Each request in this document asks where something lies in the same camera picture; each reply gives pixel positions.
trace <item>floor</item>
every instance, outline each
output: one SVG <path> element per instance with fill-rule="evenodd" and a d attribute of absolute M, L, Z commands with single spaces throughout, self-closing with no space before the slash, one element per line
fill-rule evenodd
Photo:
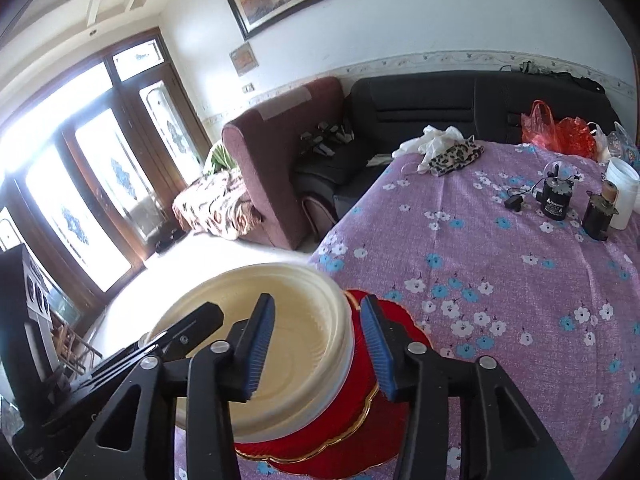
<path fill-rule="evenodd" d="M 185 293 L 222 272 L 251 264 L 304 264 L 317 245 L 305 241 L 297 251 L 265 247 L 209 234 L 189 234 L 163 254 L 146 261 L 137 275 L 107 307 L 90 331 L 92 344 L 108 357 L 149 332 Z"/>

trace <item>patterned blanket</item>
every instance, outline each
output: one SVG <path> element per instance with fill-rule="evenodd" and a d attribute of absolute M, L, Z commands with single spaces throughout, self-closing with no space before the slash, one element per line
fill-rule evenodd
<path fill-rule="evenodd" d="M 580 225 L 602 165 L 533 146 L 479 142 L 477 161 L 445 176 L 402 174 L 394 161 L 325 237 L 311 263 L 343 288 L 405 306 L 444 356 L 494 356 L 549 430 L 576 480 L 609 465 L 640 404 L 640 216 L 607 242 Z M 520 214 L 502 201 L 533 186 L 548 162 L 578 168 L 572 209 L 542 216 L 531 195 Z M 460 410 L 451 403 L 448 478 L 460 473 Z M 186 480 L 177 430 L 176 478 Z M 244 480 L 299 480 L 239 458 Z M 390 480 L 395 461 L 358 480 Z"/>
<path fill-rule="evenodd" d="M 173 210 L 185 231 L 209 232 L 227 240 L 236 240 L 262 221 L 239 168 L 201 176 L 175 198 Z"/>

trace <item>white wall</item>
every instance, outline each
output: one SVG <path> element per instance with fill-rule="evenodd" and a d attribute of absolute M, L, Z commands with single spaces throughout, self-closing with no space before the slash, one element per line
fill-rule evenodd
<path fill-rule="evenodd" d="M 549 56 L 635 86 L 631 50 L 598 0 L 324 0 L 251 39 L 260 66 L 241 78 L 228 54 L 243 40 L 226 0 L 170 0 L 160 25 L 203 120 L 316 73 L 441 50 Z"/>

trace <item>white plastic bag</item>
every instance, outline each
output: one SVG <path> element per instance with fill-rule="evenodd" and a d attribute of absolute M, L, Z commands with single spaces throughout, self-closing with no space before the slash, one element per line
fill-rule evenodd
<path fill-rule="evenodd" d="M 424 155 L 424 158 L 418 165 L 418 173 L 425 173 L 429 170 L 429 162 L 432 158 L 464 141 L 465 137 L 462 136 L 460 130 L 455 126 L 450 126 L 443 132 L 429 125 L 424 129 L 423 136 L 406 140 L 400 144 L 391 156 L 398 158 L 401 155 L 407 155 L 409 153 L 420 153 Z"/>
<path fill-rule="evenodd" d="M 591 129 L 591 135 L 596 140 L 596 149 L 598 150 L 598 162 L 607 162 L 611 158 L 609 153 L 609 141 L 597 123 L 588 123 Z"/>

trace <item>white plate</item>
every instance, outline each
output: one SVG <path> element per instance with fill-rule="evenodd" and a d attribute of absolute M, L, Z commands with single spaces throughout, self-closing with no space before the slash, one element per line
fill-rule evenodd
<path fill-rule="evenodd" d="M 340 287 L 307 266 L 260 264 L 231 270 L 183 296 L 153 328 L 169 328 L 206 301 L 218 304 L 225 323 L 194 352 L 224 339 L 233 323 L 251 315 L 261 293 L 271 294 L 276 320 L 260 385 L 246 404 L 230 404 L 236 442 L 264 442 L 304 428 L 335 399 L 353 358 L 351 308 Z M 186 423 L 178 399 L 176 422 Z"/>

